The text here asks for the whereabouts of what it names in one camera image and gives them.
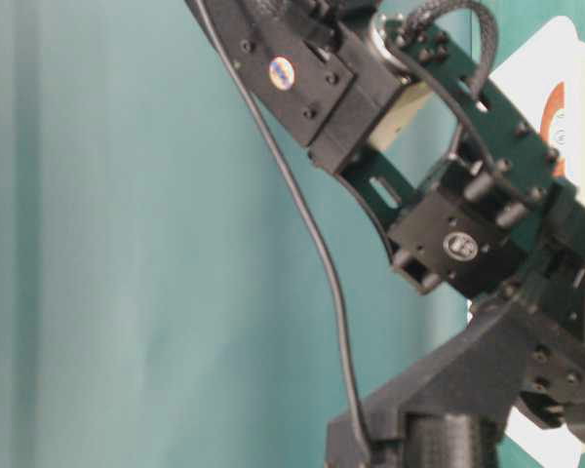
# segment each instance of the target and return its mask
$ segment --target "slot hole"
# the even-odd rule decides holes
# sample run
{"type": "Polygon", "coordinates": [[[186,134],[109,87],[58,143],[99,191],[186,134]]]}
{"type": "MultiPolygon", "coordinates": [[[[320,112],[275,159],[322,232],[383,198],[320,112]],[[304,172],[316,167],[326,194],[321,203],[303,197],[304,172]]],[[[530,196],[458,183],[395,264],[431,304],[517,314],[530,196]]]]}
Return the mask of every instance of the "slot hole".
{"type": "Polygon", "coordinates": [[[383,177],[373,177],[370,180],[370,185],[388,207],[393,210],[399,208],[401,197],[383,177]]]}

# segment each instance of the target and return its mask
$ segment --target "robot frame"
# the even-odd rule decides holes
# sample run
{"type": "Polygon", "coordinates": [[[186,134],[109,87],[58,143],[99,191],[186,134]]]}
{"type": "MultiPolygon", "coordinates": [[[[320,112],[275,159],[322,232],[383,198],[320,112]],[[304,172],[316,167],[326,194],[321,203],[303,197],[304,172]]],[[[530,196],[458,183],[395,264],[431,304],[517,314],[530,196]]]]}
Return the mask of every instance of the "robot frame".
{"type": "Polygon", "coordinates": [[[370,456],[348,413],[330,423],[326,467],[495,467],[512,406],[585,442],[585,208],[553,177],[559,153],[487,77],[473,91],[477,64],[433,23],[477,2],[432,0],[415,27],[379,3],[203,1],[244,85],[358,200],[393,269],[473,300],[465,331],[363,401],[370,456]],[[430,93],[459,131],[413,187],[381,152],[430,93]]]}

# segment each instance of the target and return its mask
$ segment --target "screw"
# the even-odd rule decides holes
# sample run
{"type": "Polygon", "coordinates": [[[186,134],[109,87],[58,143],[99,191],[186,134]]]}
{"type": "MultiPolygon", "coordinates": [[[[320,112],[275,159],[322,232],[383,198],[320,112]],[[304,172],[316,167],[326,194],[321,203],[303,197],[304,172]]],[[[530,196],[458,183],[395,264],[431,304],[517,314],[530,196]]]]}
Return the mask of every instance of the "screw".
{"type": "Polygon", "coordinates": [[[550,147],[546,153],[546,159],[549,163],[556,163],[560,157],[559,149],[550,147]]]}
{"type": "Polygon", "coordinates": [[[248,41],[247,39],[243,39],[241,41],[241,49],[245,54],[250,54],[254,51],[254,43],[252,41],[248,41]]]}
{"type": "Polygon", "coordinates": [[[550,382],[545,378],[536,378],[531,383],[531,388],[539,393],[547,393],[550,388],[550,382]]]}
{"type": "Polygon", "coordinates": [[[449,58],[449,49],[447,48],[447,46],[439,46],[438,52],[436,53],[436,59],[439,62],[442,62],[448,58],[449,58]]]}
{"type": "Polygon", "coordinates": [[[516,127],[516,137],[525,137],[530,132],[527,122],[523,121],[516,127]]]}
{"type": "Polygon", "coordinates": [[[581,383],[582,378],[577,372],[571,371],[567,373],[565,380],[570,385],[575,386],[581,383]]]}
{"type": "Polygon", "coordinates": [[[546,190],[544,190],[542,187],[533,187],[533,189],[530,191],[530,198],[534,202],[540,202],[542,198],[544,198],[544,195],[546,195],[546,190]]]}
{"type": "Polygon", "coordinates": [[[496,163],[496,166],[498,167],[498,170],[501,171],[502,173],[508,173],[509,171],[511,171],[511,161],[509,161],[508,159],[501,159],[496,163]]]}
{"type": "Polygon", "coordinates": [[[330,71],[325,75],[325,81],[327,81],[330,85],[334,86],[338,84],[338,75],[330,71]]]}
{"type": "Polygon", "coordinates": [[[312,120],[314,117],[316,117],[316,111],[310,107],[305,107],[303,109],[303,117],[308,120],[312,120]]]}
{"type": "Polygon", "coordinates": [[[537,346],[531,357],[539,364],[546,364],[550,359],[550,351],[546,346],[537,346]]]}
{"type": "Polygon", "coordinates": [[[514,285],[507,285],[505,288],[503,288],[503,293],[508,299],[511,299],[514,295],[516,295],[516,291],[517,289],[514,285]]]}
{"type": "Polygon", "coordinates": [[[449,35],[445,31],[440,31],[434,40],[436,44],[446,44],[449,41],[449,35]]]}
{"type": "Polygon", "coordinates": [[[422,64],[429,63],[433,57],[434,52],[431,49],[425,48],[418,54],[418,61],[422,64]]]}
{"type": "Polygon", "coordinates": [[[406,36],[399,34],[395,39],[395,44],[399,49],[403,49],[408,44],[408,40],[406,39],[406,36]]]}

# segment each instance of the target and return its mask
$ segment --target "wire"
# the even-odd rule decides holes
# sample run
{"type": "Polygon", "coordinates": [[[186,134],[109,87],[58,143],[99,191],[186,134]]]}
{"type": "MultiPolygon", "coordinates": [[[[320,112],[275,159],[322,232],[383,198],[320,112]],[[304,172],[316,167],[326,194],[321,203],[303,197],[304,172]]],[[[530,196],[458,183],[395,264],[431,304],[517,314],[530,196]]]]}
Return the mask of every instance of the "wire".
{"type": "MultiPolygon", "coordinates": [[[[496,58],[498,50],[498,24],[492,12],[482,3],[475,0],[430,0],[426,4],[413,10],[406,19],[406,39],[411,39],[412,35],[420,32],[426,27],[430,26],[438,18],[459,9],[468,9],[474,12],[479,19],[481,26],[481,60],[474,76],[470,80],[469,87],[472,98],[479,100],[481,91],[489,78],[491,69],[496,58]]],[[[481,159],[487,171],[494,179],[494,181],[504,189],[513,198],[519,200],[525,207],[532,209],[534,207],[533,201],[530,200],[522,191],[520,191],[503,173],[496,167],[496,162],[489,153],[484,141],[472,125],[467,115],[462,111],[459,104],[450,96],[447,90],[438,82],[424,67],[418,65],[414,60],[408,60],[403,57],[405,54],[400,54],[400,51],[391,51],[395,56],[399,56],[403,63],[414,72],[418,78],[427,82],[448,105],[450,110],[455,114],[459,122],[455,133],[451,139],[448,153],[454,153],[461,141],[464,130],[473,138],[477,146],[481,150],[481,159]]]]}
{"type": "Polygon", "coordinates": [[[498,24],[488,7],[475,0],[431,0],[408,15],[406,31],[416,33],[440,17],[460,9],[475,13],[481,25],[481,59],[470,83],[473,97],[478,98],[494,66],[498,50],[498,24]]]}
{"type": "Polygon", "coordinates": [[[344,294],[342,293],[342,286],[340,284],[340,279],[338,277],[338,272],[335,268],[333,263],[332,254],[328,248],[328,245],[325,241],[323,234],[317,222],[312,215],[312,212],[303,196],[301,188],[299,187],[296,178],[291,170],[291,167],[286,160],[286,157],[282,153],[277,141],[273,137],[268,125],[264,121],[264,118],[258,109],[254,98],[250,94],[249,90],[241,80],[238,72],[234,68],[228,54],[225,52],[225,49],[219,39],[216,31],[215,26],[213,25],[213,21],[211,16],[208,12],[204,4],[204,0],[196,0],[197,7],[199,9],[200,15],[204,20],[204,25],[207,29],[208,34],[211,36],[211,40],[218,52],[225,68],[229,72],[230,76],[234,80],[241,96],[245,100],[255,123],[258,126],[260,133],[262,134],[267,146],[269,147],[273,157],[275,158],[275,162],[282,173],[282,177],[286,182],[288,189],[292,194],[292,198],[294,203],[312,237],[312,240],[315,244],[315,247],[318,251],[319,257],[323,262],[323,266],[328,276],[328,280],[330,283],[331,294],[333,296],[333,305],[335,308],[336,313],[336,322],[338,328],[338,344],[340,348],[340,362],[342,364],[342,373],[344,377],[344,383],[346,387],[347,399],[349,402],[349,411],[351,413],[351,423],[353,426],[353,433],[354,436],[360,445],[360,450],[363,453],[366,461],[372,460],[372,442],[369,436],[368,426],[366,421],[364,420],[364,415],[362,412],[362,404],[360,403],[360,396],[358,393],[358,385],[355,376],[355,371],[353,368],[353,359],[351,355],[351,340],[349,337],[349,325],[348,325],[348,317],[347,317],[347,310],[344,301],[344,294]]]}

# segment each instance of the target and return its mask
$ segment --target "circular label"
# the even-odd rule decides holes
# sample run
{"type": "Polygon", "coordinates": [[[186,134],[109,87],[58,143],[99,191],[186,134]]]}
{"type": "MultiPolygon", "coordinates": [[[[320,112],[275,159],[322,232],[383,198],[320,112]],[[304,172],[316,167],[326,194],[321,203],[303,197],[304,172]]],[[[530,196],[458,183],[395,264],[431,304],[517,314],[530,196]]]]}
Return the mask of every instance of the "circular label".
{"type": "Polygon", "coordinates": [[[465,232],[451,232],[444,246],[448,256],[457,261],[472,261],[479,254],[479,244],[465,232]]]}
{"type": "Polygon", "coordinates": [[[269,65],[271,82],[278,90],[288,91],[294,85],[294,68],[283,57],[274,58],[269,65]]]}

